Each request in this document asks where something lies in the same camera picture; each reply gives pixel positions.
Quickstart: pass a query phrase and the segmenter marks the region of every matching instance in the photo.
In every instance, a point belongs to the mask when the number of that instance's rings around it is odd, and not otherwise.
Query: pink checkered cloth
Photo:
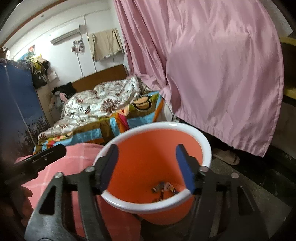
[[[101,145],[90,143],[67,146],[67,154],[65,157],[50,164],[43,171],[39,172],[38,178],[23,185],[33,192],[33,196],[29,198],[32,207],[35,208],[37,206],[38,200],[55,173],[63,172],[65,175],[71,175],[81,172],[88,166],[92,166],[95,157],[102,147]],[[17,162],[27,157],[29,156],[20,157],[17,159]],[[85,237],[80,218],[77,193],[73,192],[72,197],[76,232],[78,235]],[[134,216],[112,207],[100,196],[97,197],[97,200],[113,241],[138,241],[140,239],[141,224]]]

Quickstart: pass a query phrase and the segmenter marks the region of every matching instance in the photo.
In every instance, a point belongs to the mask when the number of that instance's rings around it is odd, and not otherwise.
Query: slipper
[[[229,165],[237,165],[239,163],[239,157],[237,154],[230,150],[221,150],[218,148],[213,149],[213,156],[226,162]]]

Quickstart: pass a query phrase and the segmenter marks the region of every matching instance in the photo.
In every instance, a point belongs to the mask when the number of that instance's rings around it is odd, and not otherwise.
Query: white wall
[[[58,79],[50,83],[51,89],[68,82],[74,82],[96,71],[98,72],[114,65],[126,64],[127,62],[124,61],[124,54],[122,53],[115,55],[114,58],[110,57],[99,62],[94,62],[91,58],[87,34],[117,27],[123,43],[117,16],[113,16],[114,11],[111,11],[110,5],[108,0],[95,1],[70,8],[49,18],[28,31],[11,47],[8,46],[11,52],[10,58],[18,60],[34,44],[36,55],[42,54],[42,57],[50,62],[51,68],[58,76]],[[52,45],[49,35],[55,30],[73,22],[79,23],[80,34],[69,37],[60,44]],[[76,55],[71,52],[71,47],[74,40],[78,41],[80,39],[85,44],[85,52]]]

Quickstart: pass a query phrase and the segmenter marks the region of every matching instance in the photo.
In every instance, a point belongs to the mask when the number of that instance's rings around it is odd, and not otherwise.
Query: bed
[[[173,117],[159,92],[137,76],[127,77],[123,65],[80,79],[73,87],[78,93],[65,103],[61,119],[39,134],[34,153],[57,144],[104,145],[131,128]]]

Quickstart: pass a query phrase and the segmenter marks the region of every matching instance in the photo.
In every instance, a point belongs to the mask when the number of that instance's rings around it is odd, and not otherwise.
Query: blue cabinet
[[[27,64],[0,59],[1,163],[31,155],[39,133],[48,128]]]

